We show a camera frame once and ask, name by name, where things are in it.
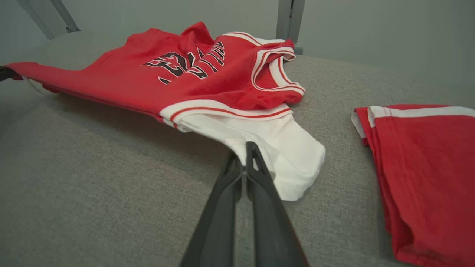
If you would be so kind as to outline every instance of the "red jersey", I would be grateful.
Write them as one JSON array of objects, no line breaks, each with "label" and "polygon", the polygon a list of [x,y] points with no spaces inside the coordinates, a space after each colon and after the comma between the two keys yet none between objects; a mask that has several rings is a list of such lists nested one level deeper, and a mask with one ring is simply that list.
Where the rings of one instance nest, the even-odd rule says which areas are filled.
[{"label": "red jersey", "polygon": [[198,22],[181,35],[150,29],[89,67],[70,71],[21,62],[7,65],[53,92],[135,110],[174,125],[188,114],[271,119],[292,111],[305,90],[282,69],[290,40],[230,32],[213,40]]}]

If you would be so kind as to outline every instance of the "gray fabric surface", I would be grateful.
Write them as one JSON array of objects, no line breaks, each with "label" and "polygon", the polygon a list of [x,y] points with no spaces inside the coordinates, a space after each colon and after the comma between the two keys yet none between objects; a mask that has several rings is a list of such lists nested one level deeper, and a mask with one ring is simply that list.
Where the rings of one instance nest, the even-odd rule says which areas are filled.
[{"label": "gray fabric surface", "polygon": [[[82,69],[121,46],[76,32],[20,60]],[[295,120],[325,145],[315,184],[285,207],[312,266],[397,266],[372,156],[355,107],[473,108],[473,88],[428,85],[375,67],[310,57],[285,64],[307,92]],[[151,117],[65,94],[0,83],[0,266],[177,266],[227,148]],[[236,266],[253,263],[250,202],[237,210]]]}]

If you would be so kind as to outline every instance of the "red fabric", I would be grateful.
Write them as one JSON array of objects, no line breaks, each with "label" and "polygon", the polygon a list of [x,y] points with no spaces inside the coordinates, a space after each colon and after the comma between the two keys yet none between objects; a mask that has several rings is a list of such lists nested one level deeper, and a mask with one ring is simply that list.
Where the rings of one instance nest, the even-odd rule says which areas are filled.
[{"label": "red fabric", "polygon": [[[13,63],[7,67],[41,82],[50,91],[65,92],[160,119],[163,108],[186,100],[216,100],[240,110],[268,109],[282,103],[299,102],[302,95],[295,91],[261,91],[251,83],[254,63],[260,60],[257,52],[274,48],[293,48],[293,43],[287,40],[257,46],[246,39],[225,35],[213,40],[205,25],[199,22],[181,35],[159,29],[134,34],[123,47],[104,53],[80,71],[32,62]],[[156,59],[168,53],[185,58],[185,67],[181,67],[175,56],[164,61],[169,68],[178,72],[182,70],[183,74],[176,76],[166,68],[156,66],[163,58]],[[272,54],[262,64],[268,65],[281,56],[283,54]],[[192,65],[199,67],[208,77],[201,79],[191,73],[192,70],[199,72]],[[275,82],[267,79],[269,73],[262,73],[260,77],[265,77],[258,81],[261,86],[276,87]]]},{"label": "red fabric", "polygon": [[[394,105],[407,110],[441,105]],[[396,259],[475,266],[475,117],[386,117],[357,108],[378,175]]]}]

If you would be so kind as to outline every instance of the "gray wall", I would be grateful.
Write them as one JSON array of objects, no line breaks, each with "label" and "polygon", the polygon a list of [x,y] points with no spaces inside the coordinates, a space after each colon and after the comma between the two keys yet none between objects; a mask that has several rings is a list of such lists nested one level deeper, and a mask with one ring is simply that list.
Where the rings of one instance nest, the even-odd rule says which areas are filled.
[{"label": "gray wall", "polygon": [[305,0],[304,55],[475,84],[473,0]]},{"label": "gray wall", "polygon": [[81,30],[120,27],[159,28],[180,34],[202,20],[212,37],[244,31],[275,38],[278,1],[274,0],[63,0]]},{"label": "gray wall", "polygon": [[0,66],[47,41],[15,0],[0,1]]}]

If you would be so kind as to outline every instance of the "clothing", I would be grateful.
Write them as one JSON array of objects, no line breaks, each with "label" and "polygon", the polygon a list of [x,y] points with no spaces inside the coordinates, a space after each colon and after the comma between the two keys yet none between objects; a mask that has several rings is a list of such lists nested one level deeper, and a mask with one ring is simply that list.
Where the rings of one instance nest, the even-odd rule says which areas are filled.
[{"label": "clothing", "polygon": [[31,62],[7,67],[52,92],[145,113],[180,131],[223,142],[242,164],[246,141],[258,140],[282,199],[296,200],[315,180],[324,148],[293,121],[287,106],[305,92],[284,73],[283,61],[294,59],[290,40],[242,32],[213,40],[199,22],[181,35],[158,29],[134,34],[80,71]]},{"label": "clothing", "polygon": [[475,110],[442,105],[356,108],[374,157],[396,259],[475,264]]}]

